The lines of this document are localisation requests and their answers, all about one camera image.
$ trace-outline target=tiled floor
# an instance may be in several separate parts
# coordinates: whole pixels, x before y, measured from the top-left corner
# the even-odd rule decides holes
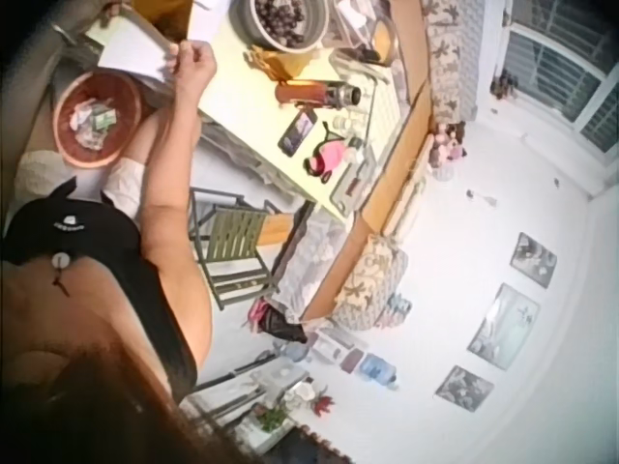
[[[105,170],[79,170],[77,194],[93,197],[99,191]],[[262,206],[270,200],[284,212],[295,212],[303,205],[300,198],[290,197],[276,188],[264,185],[262,180],[236,166],[223,155],[201,141],[195,150],[192,164],[192,186],[240,193],[252,205]],[[260,254],[271,267],[280,246],[262,246]],[[234,272],[229,266],[223,272]],[[212,300],[213,344],[207,362],[199,372],[198,383],[219,377],[234,367],[250,363],[264,350],[272,347],[272,338],[266,334],[251,333],[249,326],[242,327],[247,319],[251,301],[227,306],[220,311]]]

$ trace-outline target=wooden panel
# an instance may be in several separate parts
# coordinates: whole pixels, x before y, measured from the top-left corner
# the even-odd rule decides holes
[[[283,244],[288,240],[293,225],[293,215],[268,215],[264,218],[264,224],[262,224],[258,246]]]
[[[413,99],[429,73],[426,25],[420,0],[391,0],[392,18],[396,24],[399,48],[406,68],[408,92]]]
[[[372,231],[366,222],[361,217],[357,217],[329,273],[318,287],[318,291],[303,314],[303,321],[331,315],[336,307],[336,296],[357,264],[371,233]]]
[[[376,233],[382,230],[392,206],[398,200],[408,171],[421,152],[428,133],[430,116],[429,84],[426,83],[402,129],[394,152],[362,211],[363,219]]]

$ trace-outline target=leg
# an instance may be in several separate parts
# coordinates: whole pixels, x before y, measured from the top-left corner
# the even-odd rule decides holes
[[[167,132],[169,112],[170,108],[161,108],[146,118],[125,147],[121,158],[112,166],[103,188],[114,206],[132,219],[137,217],[139,210],[148,159]],[[197,115],[195,119],[194,143],[197,143],[201,122]]]

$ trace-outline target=green chair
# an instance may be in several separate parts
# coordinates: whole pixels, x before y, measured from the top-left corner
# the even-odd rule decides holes
[[[213,204],[200,211],[197,195],[201,193],[223,196],[233,200],[233,203]],[[265,209],[256,209],[250,206],[242,195],[206,188],[191,188],[190,198],[190,240],[193,241],[197,262],[209,282],[220,310],[224,310],[227,305],[273,293],[277,286],[271,271],[256,250],[262,224],[269,214],[266,208],[273,206],[265,202]],[[212,224],[210,233],[201,233],[200,230],[209,223]],[[214,263],[243,260],[255,260],[259,267],[217,275],[209,270],[209,265]],[[248,292],[236,296],[227,295],[239,291]]]

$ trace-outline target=bowl of cherries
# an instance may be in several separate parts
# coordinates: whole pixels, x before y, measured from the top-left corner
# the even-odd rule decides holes
[[[327,0],[246,0],[256,44],[287,53],[312,50],[329,24]]]

